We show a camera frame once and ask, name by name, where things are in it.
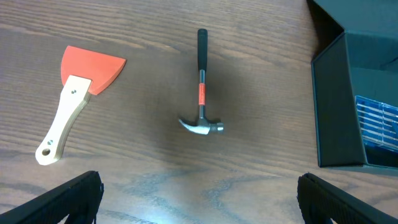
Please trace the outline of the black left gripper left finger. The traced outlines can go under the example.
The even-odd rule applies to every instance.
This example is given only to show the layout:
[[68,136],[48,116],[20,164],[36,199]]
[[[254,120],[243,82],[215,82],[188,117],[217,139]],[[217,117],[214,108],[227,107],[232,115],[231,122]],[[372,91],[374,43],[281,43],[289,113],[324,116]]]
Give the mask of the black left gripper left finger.
[[1,223],[96,223],[103,194],[99,173],[90,170],[1,214]]

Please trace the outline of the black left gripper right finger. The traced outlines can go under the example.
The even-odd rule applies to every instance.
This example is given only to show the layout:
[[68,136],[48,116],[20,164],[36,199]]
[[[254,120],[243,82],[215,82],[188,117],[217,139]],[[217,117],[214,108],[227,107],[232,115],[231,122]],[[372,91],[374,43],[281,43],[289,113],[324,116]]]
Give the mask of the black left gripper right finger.
[[306,224],[397,224],[396,218],[311,173],[298,178],[297,200]]

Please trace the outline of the blue precision screwdriver set case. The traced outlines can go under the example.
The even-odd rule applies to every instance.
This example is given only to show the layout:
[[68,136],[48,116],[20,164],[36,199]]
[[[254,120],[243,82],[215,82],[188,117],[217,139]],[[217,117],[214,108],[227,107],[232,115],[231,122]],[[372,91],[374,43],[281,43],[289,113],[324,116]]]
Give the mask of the blue precision screwdriver set case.
[[359,95],[355,103],[364,144],[397,152],[397,107]]

